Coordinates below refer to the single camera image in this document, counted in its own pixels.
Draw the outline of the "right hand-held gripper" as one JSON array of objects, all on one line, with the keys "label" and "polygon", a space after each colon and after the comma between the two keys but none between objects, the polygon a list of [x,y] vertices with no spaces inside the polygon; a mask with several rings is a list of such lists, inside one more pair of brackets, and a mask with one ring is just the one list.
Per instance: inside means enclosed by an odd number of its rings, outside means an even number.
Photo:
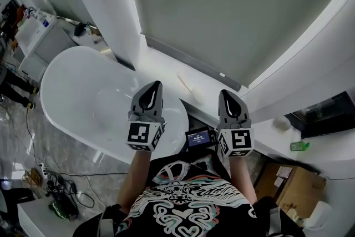
[{"label": "right hand-held gripper", "polygon": [[254,129],[247,105],[236,94],[223,89],[219,94],[219,118],[217,126],[217,141],[224,158],[238,158],[247,156],[254,150]]}]

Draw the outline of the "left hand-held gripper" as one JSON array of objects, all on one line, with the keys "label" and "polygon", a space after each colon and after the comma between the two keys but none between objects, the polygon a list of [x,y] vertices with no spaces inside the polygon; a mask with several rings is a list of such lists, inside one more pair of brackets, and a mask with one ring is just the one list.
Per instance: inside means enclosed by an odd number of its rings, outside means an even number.
[{"label": "left hand-held gripper", "polygon": [[151,111],[161,115],[163,108],[163,84],[154,81],[139,89],[132,98],[128,113],[128,136],[126,144],[132,150],[154,152],[164,133],[166,121],[163,117],[143,114]]}]

